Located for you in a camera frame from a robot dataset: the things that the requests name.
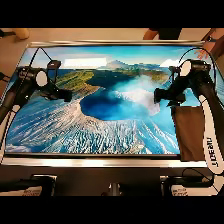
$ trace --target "display screen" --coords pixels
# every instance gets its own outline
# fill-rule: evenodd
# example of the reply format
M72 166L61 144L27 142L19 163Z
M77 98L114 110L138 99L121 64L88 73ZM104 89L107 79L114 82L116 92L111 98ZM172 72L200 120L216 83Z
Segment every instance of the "display screen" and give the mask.
M190 46L69 46L45 48L60 60L57 86L72 90L71 102L46 100L36 91L17 113L6 153L179 154L169 101L154 103L155 88L171 84L168 67L178 65ZM18 67L35 52L28 48ZM195 51L183 60L196 59ZM32 67L46 68L39 50ZM13 75L8 89L15 81ZM217 71L217 91L224 99ZM199 106L191 89L183 106Z

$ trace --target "person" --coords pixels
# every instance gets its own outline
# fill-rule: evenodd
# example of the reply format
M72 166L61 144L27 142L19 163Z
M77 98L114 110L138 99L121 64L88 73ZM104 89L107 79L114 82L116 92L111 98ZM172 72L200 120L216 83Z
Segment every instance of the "person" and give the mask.
M159 40L178 40L182 28L149 28L143 40L153 40L159 34Z
M224 76L224 28L211 28L202 40L205 41L202 47L212 54ZM201 60L208 58L208 53L202 49L195 51L195 54Z

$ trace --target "metal frame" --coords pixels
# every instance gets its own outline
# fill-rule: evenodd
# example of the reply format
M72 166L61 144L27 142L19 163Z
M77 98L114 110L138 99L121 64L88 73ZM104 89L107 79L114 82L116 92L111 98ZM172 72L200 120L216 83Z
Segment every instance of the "metal frame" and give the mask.
M156 40L156 41L145 41L145 40L78 40L78 41L50 41L50 42L31 42L27 48L37 48L37 47L63 47L63 46L97 46L97 45L177 45L177 46L201 46L204 41L188 41L188 40ZM0 157L3 157L4 152L0 151ZM65 158L56 158L56 155L48 155L53 158L46 159L46 156L37 154L33 155L36 158L27 158L31 155L9 153L3 157L2 165L21 165L21 166L51 166L51 167L207 167L206 162L181 162L178 160L178 155L169 155L170 160L164 159L163 155L153 155L150 157L135 156L135 155L70 155Z

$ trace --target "screen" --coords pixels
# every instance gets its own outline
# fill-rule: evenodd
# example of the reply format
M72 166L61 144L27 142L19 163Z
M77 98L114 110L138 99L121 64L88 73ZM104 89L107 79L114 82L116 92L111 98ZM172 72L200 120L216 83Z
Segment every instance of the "screen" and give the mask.
M34 92L17 113L6 152L63 154L179 154L169 101L154 103L155 88L171 84L168 67L177 66L191 46L69 46L45 48L62 65L57 86L72 90L71 102L49 101ZM18 67L35 52L28 48ZM183 58L196 59L195 51ZM39 50L32 67L46 68ZM16 79L16 72L8 86ZM224 99L217 71L217 91ZM183 106L199 106L191 89Z

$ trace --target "brown pouch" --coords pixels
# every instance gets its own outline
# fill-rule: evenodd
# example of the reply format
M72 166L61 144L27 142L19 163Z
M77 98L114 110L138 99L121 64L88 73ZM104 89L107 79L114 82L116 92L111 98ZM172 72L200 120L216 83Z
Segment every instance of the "brown pouch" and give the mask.
M201 106L172 107L181 161L204 161L204 113Z

